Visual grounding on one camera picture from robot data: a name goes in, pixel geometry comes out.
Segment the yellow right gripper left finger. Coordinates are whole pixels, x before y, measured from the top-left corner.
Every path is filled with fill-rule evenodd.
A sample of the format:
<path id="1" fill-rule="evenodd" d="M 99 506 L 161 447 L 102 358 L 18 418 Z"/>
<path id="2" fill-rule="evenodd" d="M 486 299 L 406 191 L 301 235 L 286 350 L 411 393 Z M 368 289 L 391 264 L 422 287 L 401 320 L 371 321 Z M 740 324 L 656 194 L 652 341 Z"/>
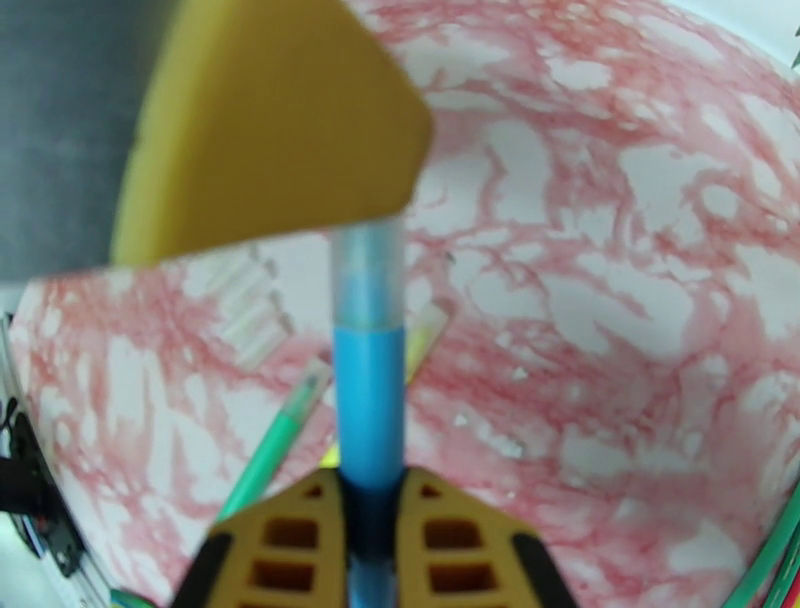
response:
<path id="1" fill-rule="evenodd" d="M 338 474 L 320 469 L 215 523 L 171 604 L 346 606 L 346 524 Z"/>

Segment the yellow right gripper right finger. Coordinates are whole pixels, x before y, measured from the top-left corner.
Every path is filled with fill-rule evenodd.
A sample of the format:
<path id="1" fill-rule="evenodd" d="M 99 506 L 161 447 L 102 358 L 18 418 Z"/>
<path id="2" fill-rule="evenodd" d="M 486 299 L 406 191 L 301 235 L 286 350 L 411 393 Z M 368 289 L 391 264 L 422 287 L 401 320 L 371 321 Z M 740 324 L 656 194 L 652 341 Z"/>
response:
<path id="1" fill-rule="evenodd" d="M 574 607 L 539 534 L 423 468 L 407 470 L 396 519 L 400 607 Z"/>

